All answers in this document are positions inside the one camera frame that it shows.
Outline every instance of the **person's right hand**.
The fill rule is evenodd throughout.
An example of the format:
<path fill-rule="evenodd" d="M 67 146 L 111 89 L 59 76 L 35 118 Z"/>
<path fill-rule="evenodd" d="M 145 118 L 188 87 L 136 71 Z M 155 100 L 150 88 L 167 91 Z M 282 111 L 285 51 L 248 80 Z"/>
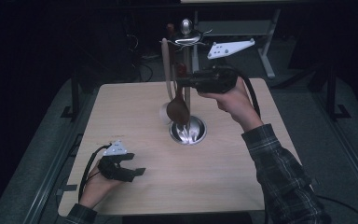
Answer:
<path fill-rule="evenodd" d="M 226 93 L 199 92 L 199 95 L 215 99 L 217 107 L 228 112 L 241 125 L 244 132 L 263 125 L 263 121 L 258 117 L 249 100 L 245 85 L 240 77 L 237 79 L 237 85 Z"/>

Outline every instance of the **silver knob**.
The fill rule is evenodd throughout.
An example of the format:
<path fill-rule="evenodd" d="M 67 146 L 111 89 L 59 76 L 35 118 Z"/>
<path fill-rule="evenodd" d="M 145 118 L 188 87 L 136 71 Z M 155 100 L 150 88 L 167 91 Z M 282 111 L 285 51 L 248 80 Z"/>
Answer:
<path fill-rule="evenodd" d="M 193 30 L 193 22 L 189 19 L 184 19 L 180 26 L 180 30 L 183 35 L 188 35 Z"/>

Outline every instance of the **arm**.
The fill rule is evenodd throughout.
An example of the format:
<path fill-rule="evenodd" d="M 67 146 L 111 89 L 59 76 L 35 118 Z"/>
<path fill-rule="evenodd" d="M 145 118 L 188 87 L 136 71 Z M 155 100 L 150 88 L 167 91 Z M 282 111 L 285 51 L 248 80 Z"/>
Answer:
<path fill-rule="evenodd" d="M 93 223 L 97 212 L 92 210 L 121 181 L 106 179 L 98 170 L 98 162 L 89 172 L 89 179 L 79 203 L 69 212 L 65 223 Z"/>
<path fill-rule="evenodd" d="M 199 93 L 217 101 L 242 127 L 242 135 L 255 162 L 266 207 L 274 223 L 328 223 L 310 188 L 310 177 L 294 156 L 283 148 L 270 124 L 264 125 L 255 113 L 241 78 L 225 94 Z"/>

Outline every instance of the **wooden spoon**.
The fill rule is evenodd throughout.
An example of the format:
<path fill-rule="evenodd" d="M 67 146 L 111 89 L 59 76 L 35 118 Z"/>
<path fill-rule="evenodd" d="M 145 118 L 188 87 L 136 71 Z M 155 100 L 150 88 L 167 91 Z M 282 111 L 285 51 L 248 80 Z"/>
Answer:
<path fill-rule="evenodd" d="M 167 115 L 173 122 L 186 125 L 190 120 L 190 111 L 183 99 L 182 88 L 181 85 L 177 86 L 175 98 L 167 105 Z"/>

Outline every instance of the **white mounting bracket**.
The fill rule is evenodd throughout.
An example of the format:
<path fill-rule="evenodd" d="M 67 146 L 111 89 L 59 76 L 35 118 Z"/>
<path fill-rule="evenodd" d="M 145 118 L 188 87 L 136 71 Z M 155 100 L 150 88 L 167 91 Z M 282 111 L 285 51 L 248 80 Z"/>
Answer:
<path fill-rule="evenodd" d="M 234 54 L 240 50 L 247 49 L 255 44 L 255 41 L 251 39 L 250 41 L 239 41 L 239 42 L 230 42 L 217 44 L 213 43 L 211 50 L 208 53 L 208 59 L 216 59 L 227 57 L 228 55 Z"/>
<path fill-rule="evenodd" d="M 127 154 L 127 149 L 121 144 L 121 140 L 117 140 L 112 146 L 110 146 L 104 153 L 104 156 L 116 156 Z"/>

